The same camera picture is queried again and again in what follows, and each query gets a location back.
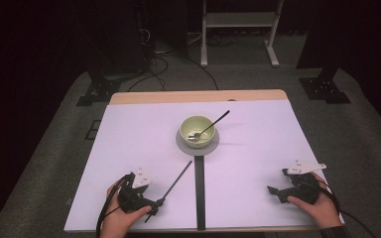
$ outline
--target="sleeve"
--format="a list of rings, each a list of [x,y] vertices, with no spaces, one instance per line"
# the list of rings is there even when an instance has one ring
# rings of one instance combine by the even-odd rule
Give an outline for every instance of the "sleeve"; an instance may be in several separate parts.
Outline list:
[[[322,238],[350,238],[348,231],[344,226],[335,226],[320,231]]]

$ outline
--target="wooden table edge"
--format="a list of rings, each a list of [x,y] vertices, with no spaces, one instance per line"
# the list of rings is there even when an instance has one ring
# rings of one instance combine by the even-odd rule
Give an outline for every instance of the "wooden table edge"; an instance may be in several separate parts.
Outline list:
[[[113,94],[109,105],[141,103],[174,103],[206,101],[253,101],[286,100],[281,89],[260,90],[218,90],[218,91],[159,91],[159,92],[117,92]]]

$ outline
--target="table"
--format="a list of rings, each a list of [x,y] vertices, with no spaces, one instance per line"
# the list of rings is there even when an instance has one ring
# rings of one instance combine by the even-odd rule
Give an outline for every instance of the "table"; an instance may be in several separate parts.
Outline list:
[[[206,49],[207,28],[229,28],[229,27],[271,27],[268,40],[264,41],[268,56],[273,67],[278,67],[277,56],[272,45],[280,21],[281,10],[284,0],[279,0],[275,12],[249,12],[249,13],[207,13],[206,0],[203,0],[202,9],[202,44],[200,47],[200,64],[208,65]]]
[[[308,215],[292,204],[280,203],[266,188],[290,187],[281,169],[295,160],[317,161],[286,93],[225,90],[114,94],[64,230],[95,229],[106,190],[139,167],[153,179],[144,195],[152,200],[162,197],[192,160],[176,145],[182,121],[195,114],[217,118],[226,109],[230,114],[216,125],[219,145],[205,156],[206,231],[315,229]],[[148,223],[139,220],[131,231],[195,232],[194,173],[190,167],[159,213]]]

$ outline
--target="dark background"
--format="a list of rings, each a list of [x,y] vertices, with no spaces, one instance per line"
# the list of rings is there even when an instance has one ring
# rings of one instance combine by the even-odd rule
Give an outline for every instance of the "dark background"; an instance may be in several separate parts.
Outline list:
[[[208,2],[211,12],[276,6],[276,1]],[[122,19],[110,15],[116,10],[124,11]],[[128,22],[134,11],[148,15],[143,22]],[[298,67],[322,67],[337,58],[381,114],[381,1],[292,0],[282,14],[279,34],[309,31]],[[200,31],[200,19],[201,1],[192,0],[0,0],[0,210],[81,73],[105,82],[106,69],[145,69],[148,49],[140,46],[137,25],[182,48],[186,32]]]

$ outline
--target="gray carpet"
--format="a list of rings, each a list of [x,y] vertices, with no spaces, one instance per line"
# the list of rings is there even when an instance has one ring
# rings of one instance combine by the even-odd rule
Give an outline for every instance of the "gray carpet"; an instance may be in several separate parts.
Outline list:
[[[219,89],[269,89],[287,92],[297,118],[342,209],[361,219],[381,237],[381,118],[343,70],[334,77],[350,104],[309,101],[299,77],[317,76],[319,69],[296,69],[305,36],[277,36],[274,43],[279,68],[272,68],[263,47],[264,37],[241,37],[226,48],[208,48],[208,70]],[[199,48],[189,48],[199,61]],[[190,60],[162,57],[166,72],[134,86],[132,91],[214,90],[209,75]],[[152,61],[155,73],[164,62]],[[145,75],[122,83],[126,91]],[[76,107],[90,78],[85,72],[70,88],[54,120],[8,202],[0,213],[0,237],[94,237],[93,233],[65,233],[69,205],[79,184],[92,141],[84,140],[93,122],[102,118],[107,103]],[[353,237],[369,237],[344,216]],[[267,232],[266,237],[320,237],[317,231]]]

